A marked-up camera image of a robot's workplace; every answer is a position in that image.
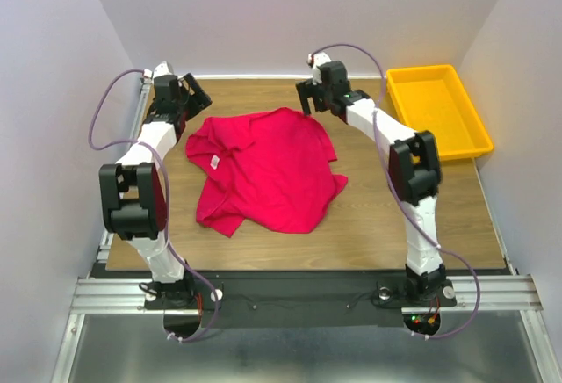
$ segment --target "white tag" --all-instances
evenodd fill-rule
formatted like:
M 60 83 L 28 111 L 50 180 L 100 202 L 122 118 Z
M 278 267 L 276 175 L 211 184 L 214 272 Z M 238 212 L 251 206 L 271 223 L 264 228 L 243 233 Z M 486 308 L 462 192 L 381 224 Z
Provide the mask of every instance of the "white tag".
M 213 168 L 214 170 L 217 169 L 217 166 L 219 166 L 219 157 L 216 155 L 213 155 L 213 158 L 211 159 L 211 168 Z

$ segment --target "yellow plastic tray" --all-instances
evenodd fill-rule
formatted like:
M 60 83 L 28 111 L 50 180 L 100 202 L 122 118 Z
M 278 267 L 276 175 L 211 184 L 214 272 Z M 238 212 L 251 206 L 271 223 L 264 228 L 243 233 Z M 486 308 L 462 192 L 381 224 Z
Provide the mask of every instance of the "yellow plastic tray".
M 442 161 L 492 151 L 494 145 L 452 65 L 389 69 L 386 75 L 400 122 L 433 133 Z

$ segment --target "wall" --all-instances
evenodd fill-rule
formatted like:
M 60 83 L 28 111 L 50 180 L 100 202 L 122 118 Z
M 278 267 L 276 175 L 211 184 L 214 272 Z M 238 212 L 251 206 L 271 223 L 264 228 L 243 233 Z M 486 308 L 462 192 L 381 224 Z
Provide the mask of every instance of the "wall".
M 137 65 L 177 72 L 307 74 L 306 55 L 335 41 L 374 51 L 386 68 L 465 55 L 496 0 L 101 0 Z M 360 55 L 350 71 L 372 73 Z
M 0 379 L 47 382 L 101 236 L 97 170 L 116 155 L 92 153 L 87 126 L 132 64 L 99 0 L 0 1 Z M 109 98 L 99 141 L 130 129 L 135 83 Z
M 461 78 L 495 143 L 479 162 L 508 253 L 532 272 L 562 360 L 562 0 L 499 0 Z

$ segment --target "wooden tabletop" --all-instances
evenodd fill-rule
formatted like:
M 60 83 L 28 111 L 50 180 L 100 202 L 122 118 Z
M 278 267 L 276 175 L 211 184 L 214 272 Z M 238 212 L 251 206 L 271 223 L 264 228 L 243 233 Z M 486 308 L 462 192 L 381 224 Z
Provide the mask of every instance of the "wooden tabletop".
M 289 106 L 300 110 L 292 80 L 208 80 L 200 82 L 213 105 L 187 123 L 182 140 L 165 159 L 171 185 L 169 233 L 174 247 L 190 265 L 202 270 L 349 270 L 402 269 L 407 244 L 402 215 L 395 205 L 378 162 L 373 141 L 329 112 L 314 117 L 326 128 L 338 155 L 332 171 L 349 182 L 332 202 L 324 221 L 310 234 L 271 232 L 245 220 L 232 238 L 195 221 L 205 173 L 185 157 L 187 136 L 205 118 L 264 112 Z M 378 82 L 354 82 L 373 98 Z M 395 114 L 386 100 L 384 109 Z M 504 267 L 494 227 L 473 161 L 442 164 L 443 183 L 437 201 L 437 236 L 447 249 L 465 256 L 473 267 Z M 461 268 L 454 258 L 449 268 Z M 109 270 L 146 270 L 136 251 L 117 236 L 107 262 Z

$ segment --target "crumpled red fabric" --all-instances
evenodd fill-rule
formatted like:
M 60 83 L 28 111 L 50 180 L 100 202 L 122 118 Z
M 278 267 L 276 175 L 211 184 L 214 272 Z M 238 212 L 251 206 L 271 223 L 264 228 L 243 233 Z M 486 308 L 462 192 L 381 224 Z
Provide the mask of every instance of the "crumpled red fabric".
M 289 108 L 208 118 L 185 154 L 208 176 L 196 221 L 226 236 L 246 218 L 272 231 L 311 232 L 348 181 L 332 174 L 337 158 L 322 125 Z

